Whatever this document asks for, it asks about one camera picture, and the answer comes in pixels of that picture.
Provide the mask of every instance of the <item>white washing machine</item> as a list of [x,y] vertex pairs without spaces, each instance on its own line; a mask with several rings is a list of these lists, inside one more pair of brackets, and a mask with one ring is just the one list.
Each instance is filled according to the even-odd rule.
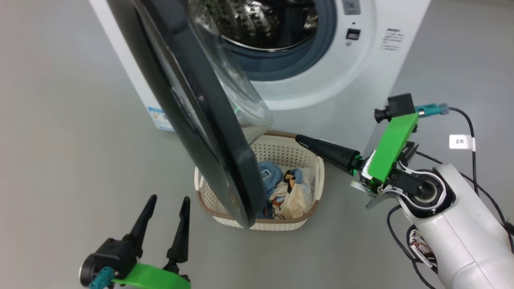
[[[155,123],[172,130],[131,52],[134,42],[129,38],[137,37],[131,34],[137,22],[130,13],[133,4],[90,2]],[[271,110],[271,129],[363,150],[375,127],[373,110],[390,96],[429,2],[184,0],[183,4],[213,17],[233,54],[231,61]],[[189,14],[190,21],[198,21],[191,18],[195,16]]]

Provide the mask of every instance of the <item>washing machine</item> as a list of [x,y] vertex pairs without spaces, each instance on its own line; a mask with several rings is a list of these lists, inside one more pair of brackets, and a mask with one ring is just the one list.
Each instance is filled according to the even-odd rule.
[[267,130],[364,150],[429,0],[90,0],[148,113],[244,227]]

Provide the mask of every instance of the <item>cable label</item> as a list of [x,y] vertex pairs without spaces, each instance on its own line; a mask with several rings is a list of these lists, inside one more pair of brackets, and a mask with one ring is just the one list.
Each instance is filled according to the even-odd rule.
[[451,134],[450,148],[452,150],[473,150],[475,151],[475,138],[470,135]]

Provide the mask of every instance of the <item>perforated basket wall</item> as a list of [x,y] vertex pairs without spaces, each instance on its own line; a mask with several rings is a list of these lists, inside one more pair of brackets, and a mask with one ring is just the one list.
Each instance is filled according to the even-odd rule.
[[[323,159],[303,148],[294,139],[294,136],[283,134],[266,134],[260,137],[252,149],[257,161],[268,160],[278,165],[283,171],[293,168],[310,168],[315,172],[314,204],[300,218],[270,220],[257,219],[250,229],[263,231],[291,231],[300,228],[318,208],[325,182],[325,166]],[[205,181],[198,168],[195,168],[194,181],[198,201],[202,209],[223,225],[241,228],[241,226],[228,214],[214,192]]]

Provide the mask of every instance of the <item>brown basket rim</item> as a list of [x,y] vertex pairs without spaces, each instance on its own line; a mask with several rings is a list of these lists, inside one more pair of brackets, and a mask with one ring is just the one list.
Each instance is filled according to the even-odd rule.
[[[264,135],[287,137],[287,138],[295,138],[296,137],[295,134],[282,133],[282,132],[266,132]],[[204,203],[204,200],[202,200],[200,191],[196,191],[196,196],[198,198],[198,202],[200,203],[200,207],[207,214],[209,214],[211,216],[218,217],[218,218],[223,218],[223,219],[228,219],[228,220],[234,220],[235,221],[235,219],[232,218],[232,216],[229,215],[229,214],[222,214],[222,213],[218,213],[218,212],[216,212],[214,210],[209,209],[207,207],[207,205]],[[319,200],[315,200],[314,203],[313,203],[313,206],[310,208],[309,212],[307,212],[306,214],[303,214],[303,216],[301,216],[299,218],[294,218],[294,219],[256,219],[255,222],[256,223],[261,223],[261,224],[292,224],[292,223],[299,223],[301,221],[307,220],[310,216],[312,216],[314,211],[316,211],[316,209],[318,208],[318,205],[319,205]]]

